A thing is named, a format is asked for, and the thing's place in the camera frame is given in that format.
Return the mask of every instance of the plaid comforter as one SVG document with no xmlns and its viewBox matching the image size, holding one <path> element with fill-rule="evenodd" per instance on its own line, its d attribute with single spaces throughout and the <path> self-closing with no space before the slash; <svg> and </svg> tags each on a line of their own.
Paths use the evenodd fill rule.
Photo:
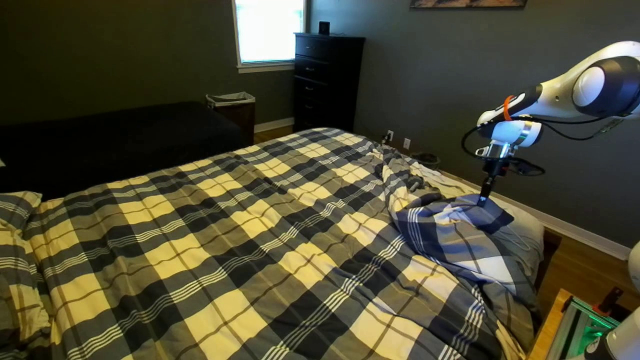
<svg viewBox="0 0 640 360">
<path fill-rule="evenodd" d="M 51 332 L 7 355 L 522 357 L 534 292 L 491 237 L 512 218 L 422 171 L 315 129 L 45 202 L 23 237 Z"/>
</svg>

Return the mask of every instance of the plaid pillowcase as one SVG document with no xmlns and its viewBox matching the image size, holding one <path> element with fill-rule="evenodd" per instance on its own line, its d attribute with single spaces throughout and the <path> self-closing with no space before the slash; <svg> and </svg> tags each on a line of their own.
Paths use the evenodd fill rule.
<svg viewBox="0 0 640 360">
<path fill-rule="evenodd" d="M 0 225 L 22 232 L 42 195 L 33 192 L 0 193 Z"/>
<path fill-rule="evenodd" d="M 36 281 L 31 245 L 20 237 L 40 195 L 0 194 L 0 348 L 27 344 L 51 330 Z"/>
</svg>

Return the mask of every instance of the baseboard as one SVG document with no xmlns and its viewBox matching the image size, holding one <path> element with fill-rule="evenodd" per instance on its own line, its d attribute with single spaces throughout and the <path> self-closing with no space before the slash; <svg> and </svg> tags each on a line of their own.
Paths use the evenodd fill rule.
<svg viewBox="0 0 640 360">
<path fill-rule="evenodd" d="M 464 180 L 460 177 L 457 177 L 455 175 L 449 174 L 447 172 L 441 171 L 441 173 L 444 176 L 450 177 L 452 179 L 455 179 L 475 190 L 480 190 L 480 186 L 471 183 L 467 180 Z M 618 259 L 621 260 L 627 260 L 629 258 L 629 253 L 631 252 L 631 249 L 624 246 L 624 245 L 620 245 L 619 243 L 616 243 L 615 241 L 611 241 L 603 236 L 600 236 L 598 234 L 594 234 L 591 231 L 585 230 L 581 227 L 577 227 L 576 225 L 573 224 L 569 224 L 568 222 L 564 221 L 564 220 L 560 220 L 556 217 L 553 217 L 549 214 L 543 213 L 542 211 L 539 211 L 537 209 L 534 209 L 530 206 L 527 206 L 525 204 L 522 204 L 521 202 L 517 202 L 516 200 L 510 199 L 506 196 L 500 195 L 499 193 L 492 193 L 491 194 L 492 197 L 496 197 L 504 202 L 508 202 L 511 205 L 517 206 L 520 209 L 525 210 L 526 212 L 530 213 L 531 215 L 533 215 L 534 217 L 536 217 L 538 220 L 540 220 L 540 222 L 545 226 L 548 227 L 549 229 L 553 230 L 553 231 L 557 231 L 565 236 L 568 236 L 574 240 L 577 240 L 585 245 L 589 245 L 590 247 L 593 247 L 594 249 L 598 249 L 606 254 L 609 254 L 611 256 L 614 256 Z"/>
<path fill-rule="evenodd" d="M 291 126 L 293 125 L 293 118 L 287 117 L 286 119 L 280 119 L 276 121 L 264 122 L 262 124 L 257 124 L 253 128 L 254 133 L 261 133 L 263 131 L 269 131 L 273 129 L 277 129 L 279 127 Z"/>
</svg>

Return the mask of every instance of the dark green wall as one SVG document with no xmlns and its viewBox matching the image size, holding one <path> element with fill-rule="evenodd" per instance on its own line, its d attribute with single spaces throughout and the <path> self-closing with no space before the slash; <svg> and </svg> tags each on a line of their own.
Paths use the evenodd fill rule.
<svg viewBox="0 0 640 360">
<path fill-rule="evenodd" d="M 437 153 L 445 171 L 475 183 L 482 164 L 462 153 L 460 138 L 483 111 L 610 43 L 640 40 L 637 0 L 529 0 L 519 10 L 410 10 L 409 3 L 313 0 L 310 29 L 327 20 L 332 32 L 367 37 L 357 132 L 394 129 L 414 150 Z M 548 132 L 518 153 L 548 174 L 499 179 L 496 191 L 631 247 L 640 233 L 639 135 L 640 122 L 584 143 Z"/>
<path fill-rule="evenodd" d="M 238 74 L 231 0 L 4 0 L 0 122 L 247 91 L 293 116 L 292 71 Z"/>
</svg>

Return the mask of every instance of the black dresser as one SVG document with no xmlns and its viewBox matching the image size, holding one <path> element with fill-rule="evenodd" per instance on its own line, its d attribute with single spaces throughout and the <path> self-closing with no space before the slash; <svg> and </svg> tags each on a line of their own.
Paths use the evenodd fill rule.
<svg viewBox="0 0 640 360">
<path fill-rule="evenodd" d="M 364 38 L 296 34 L 294 130 L 353 131 Z"/>
</svg>

